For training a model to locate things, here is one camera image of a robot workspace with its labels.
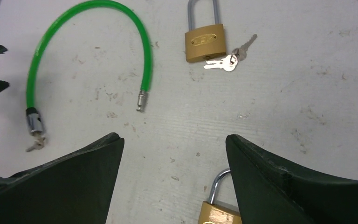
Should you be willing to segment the green cable lock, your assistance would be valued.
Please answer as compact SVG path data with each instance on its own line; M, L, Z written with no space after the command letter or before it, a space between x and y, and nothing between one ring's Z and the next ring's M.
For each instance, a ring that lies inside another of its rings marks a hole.
M63 12L39 40L30 61L25 103L28 133L44 136L46 128L42 99L64 81L85 75L86 89L96 86L87 103L95 102L103 83L95 82L97 68L102 76L118 66L127 77L140 81L137 111L145 112L152 84L153 47L144 23L133 9L113 0L87 0Z

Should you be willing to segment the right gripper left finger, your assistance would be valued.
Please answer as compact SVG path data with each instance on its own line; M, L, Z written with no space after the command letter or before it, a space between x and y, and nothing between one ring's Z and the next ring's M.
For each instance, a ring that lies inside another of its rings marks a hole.
M0 224L104 224L124 150L110 133L35 168L0 177Z

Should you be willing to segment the padlock keys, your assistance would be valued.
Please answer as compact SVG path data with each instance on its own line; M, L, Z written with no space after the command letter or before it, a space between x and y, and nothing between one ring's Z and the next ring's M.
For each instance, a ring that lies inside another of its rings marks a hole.
M257 34L253 34L248 42L238 48L233 49L231 54L228 54L227 56L218 60L206 61L206 64L203 66L203 68L206 70L222 69L226 72L235 70L238 62L244 61L246 59L248 48L257 39L257 37Z

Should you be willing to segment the cable lock keys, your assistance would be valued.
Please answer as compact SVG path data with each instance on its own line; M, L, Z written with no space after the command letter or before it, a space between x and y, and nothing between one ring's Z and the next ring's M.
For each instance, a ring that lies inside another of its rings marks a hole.
M45 147L45 143L46 143L46 137L42 136L42 135L36 135L34 136L34 143L32 146L28 147L26 149L26 152L32 152L34 150L41 150Z

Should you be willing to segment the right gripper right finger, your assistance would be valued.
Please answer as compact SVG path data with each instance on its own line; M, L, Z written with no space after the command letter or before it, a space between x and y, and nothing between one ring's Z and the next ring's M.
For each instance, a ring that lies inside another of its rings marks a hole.
M358 180L304 167L231 134L226 153L246 224L358 224Z

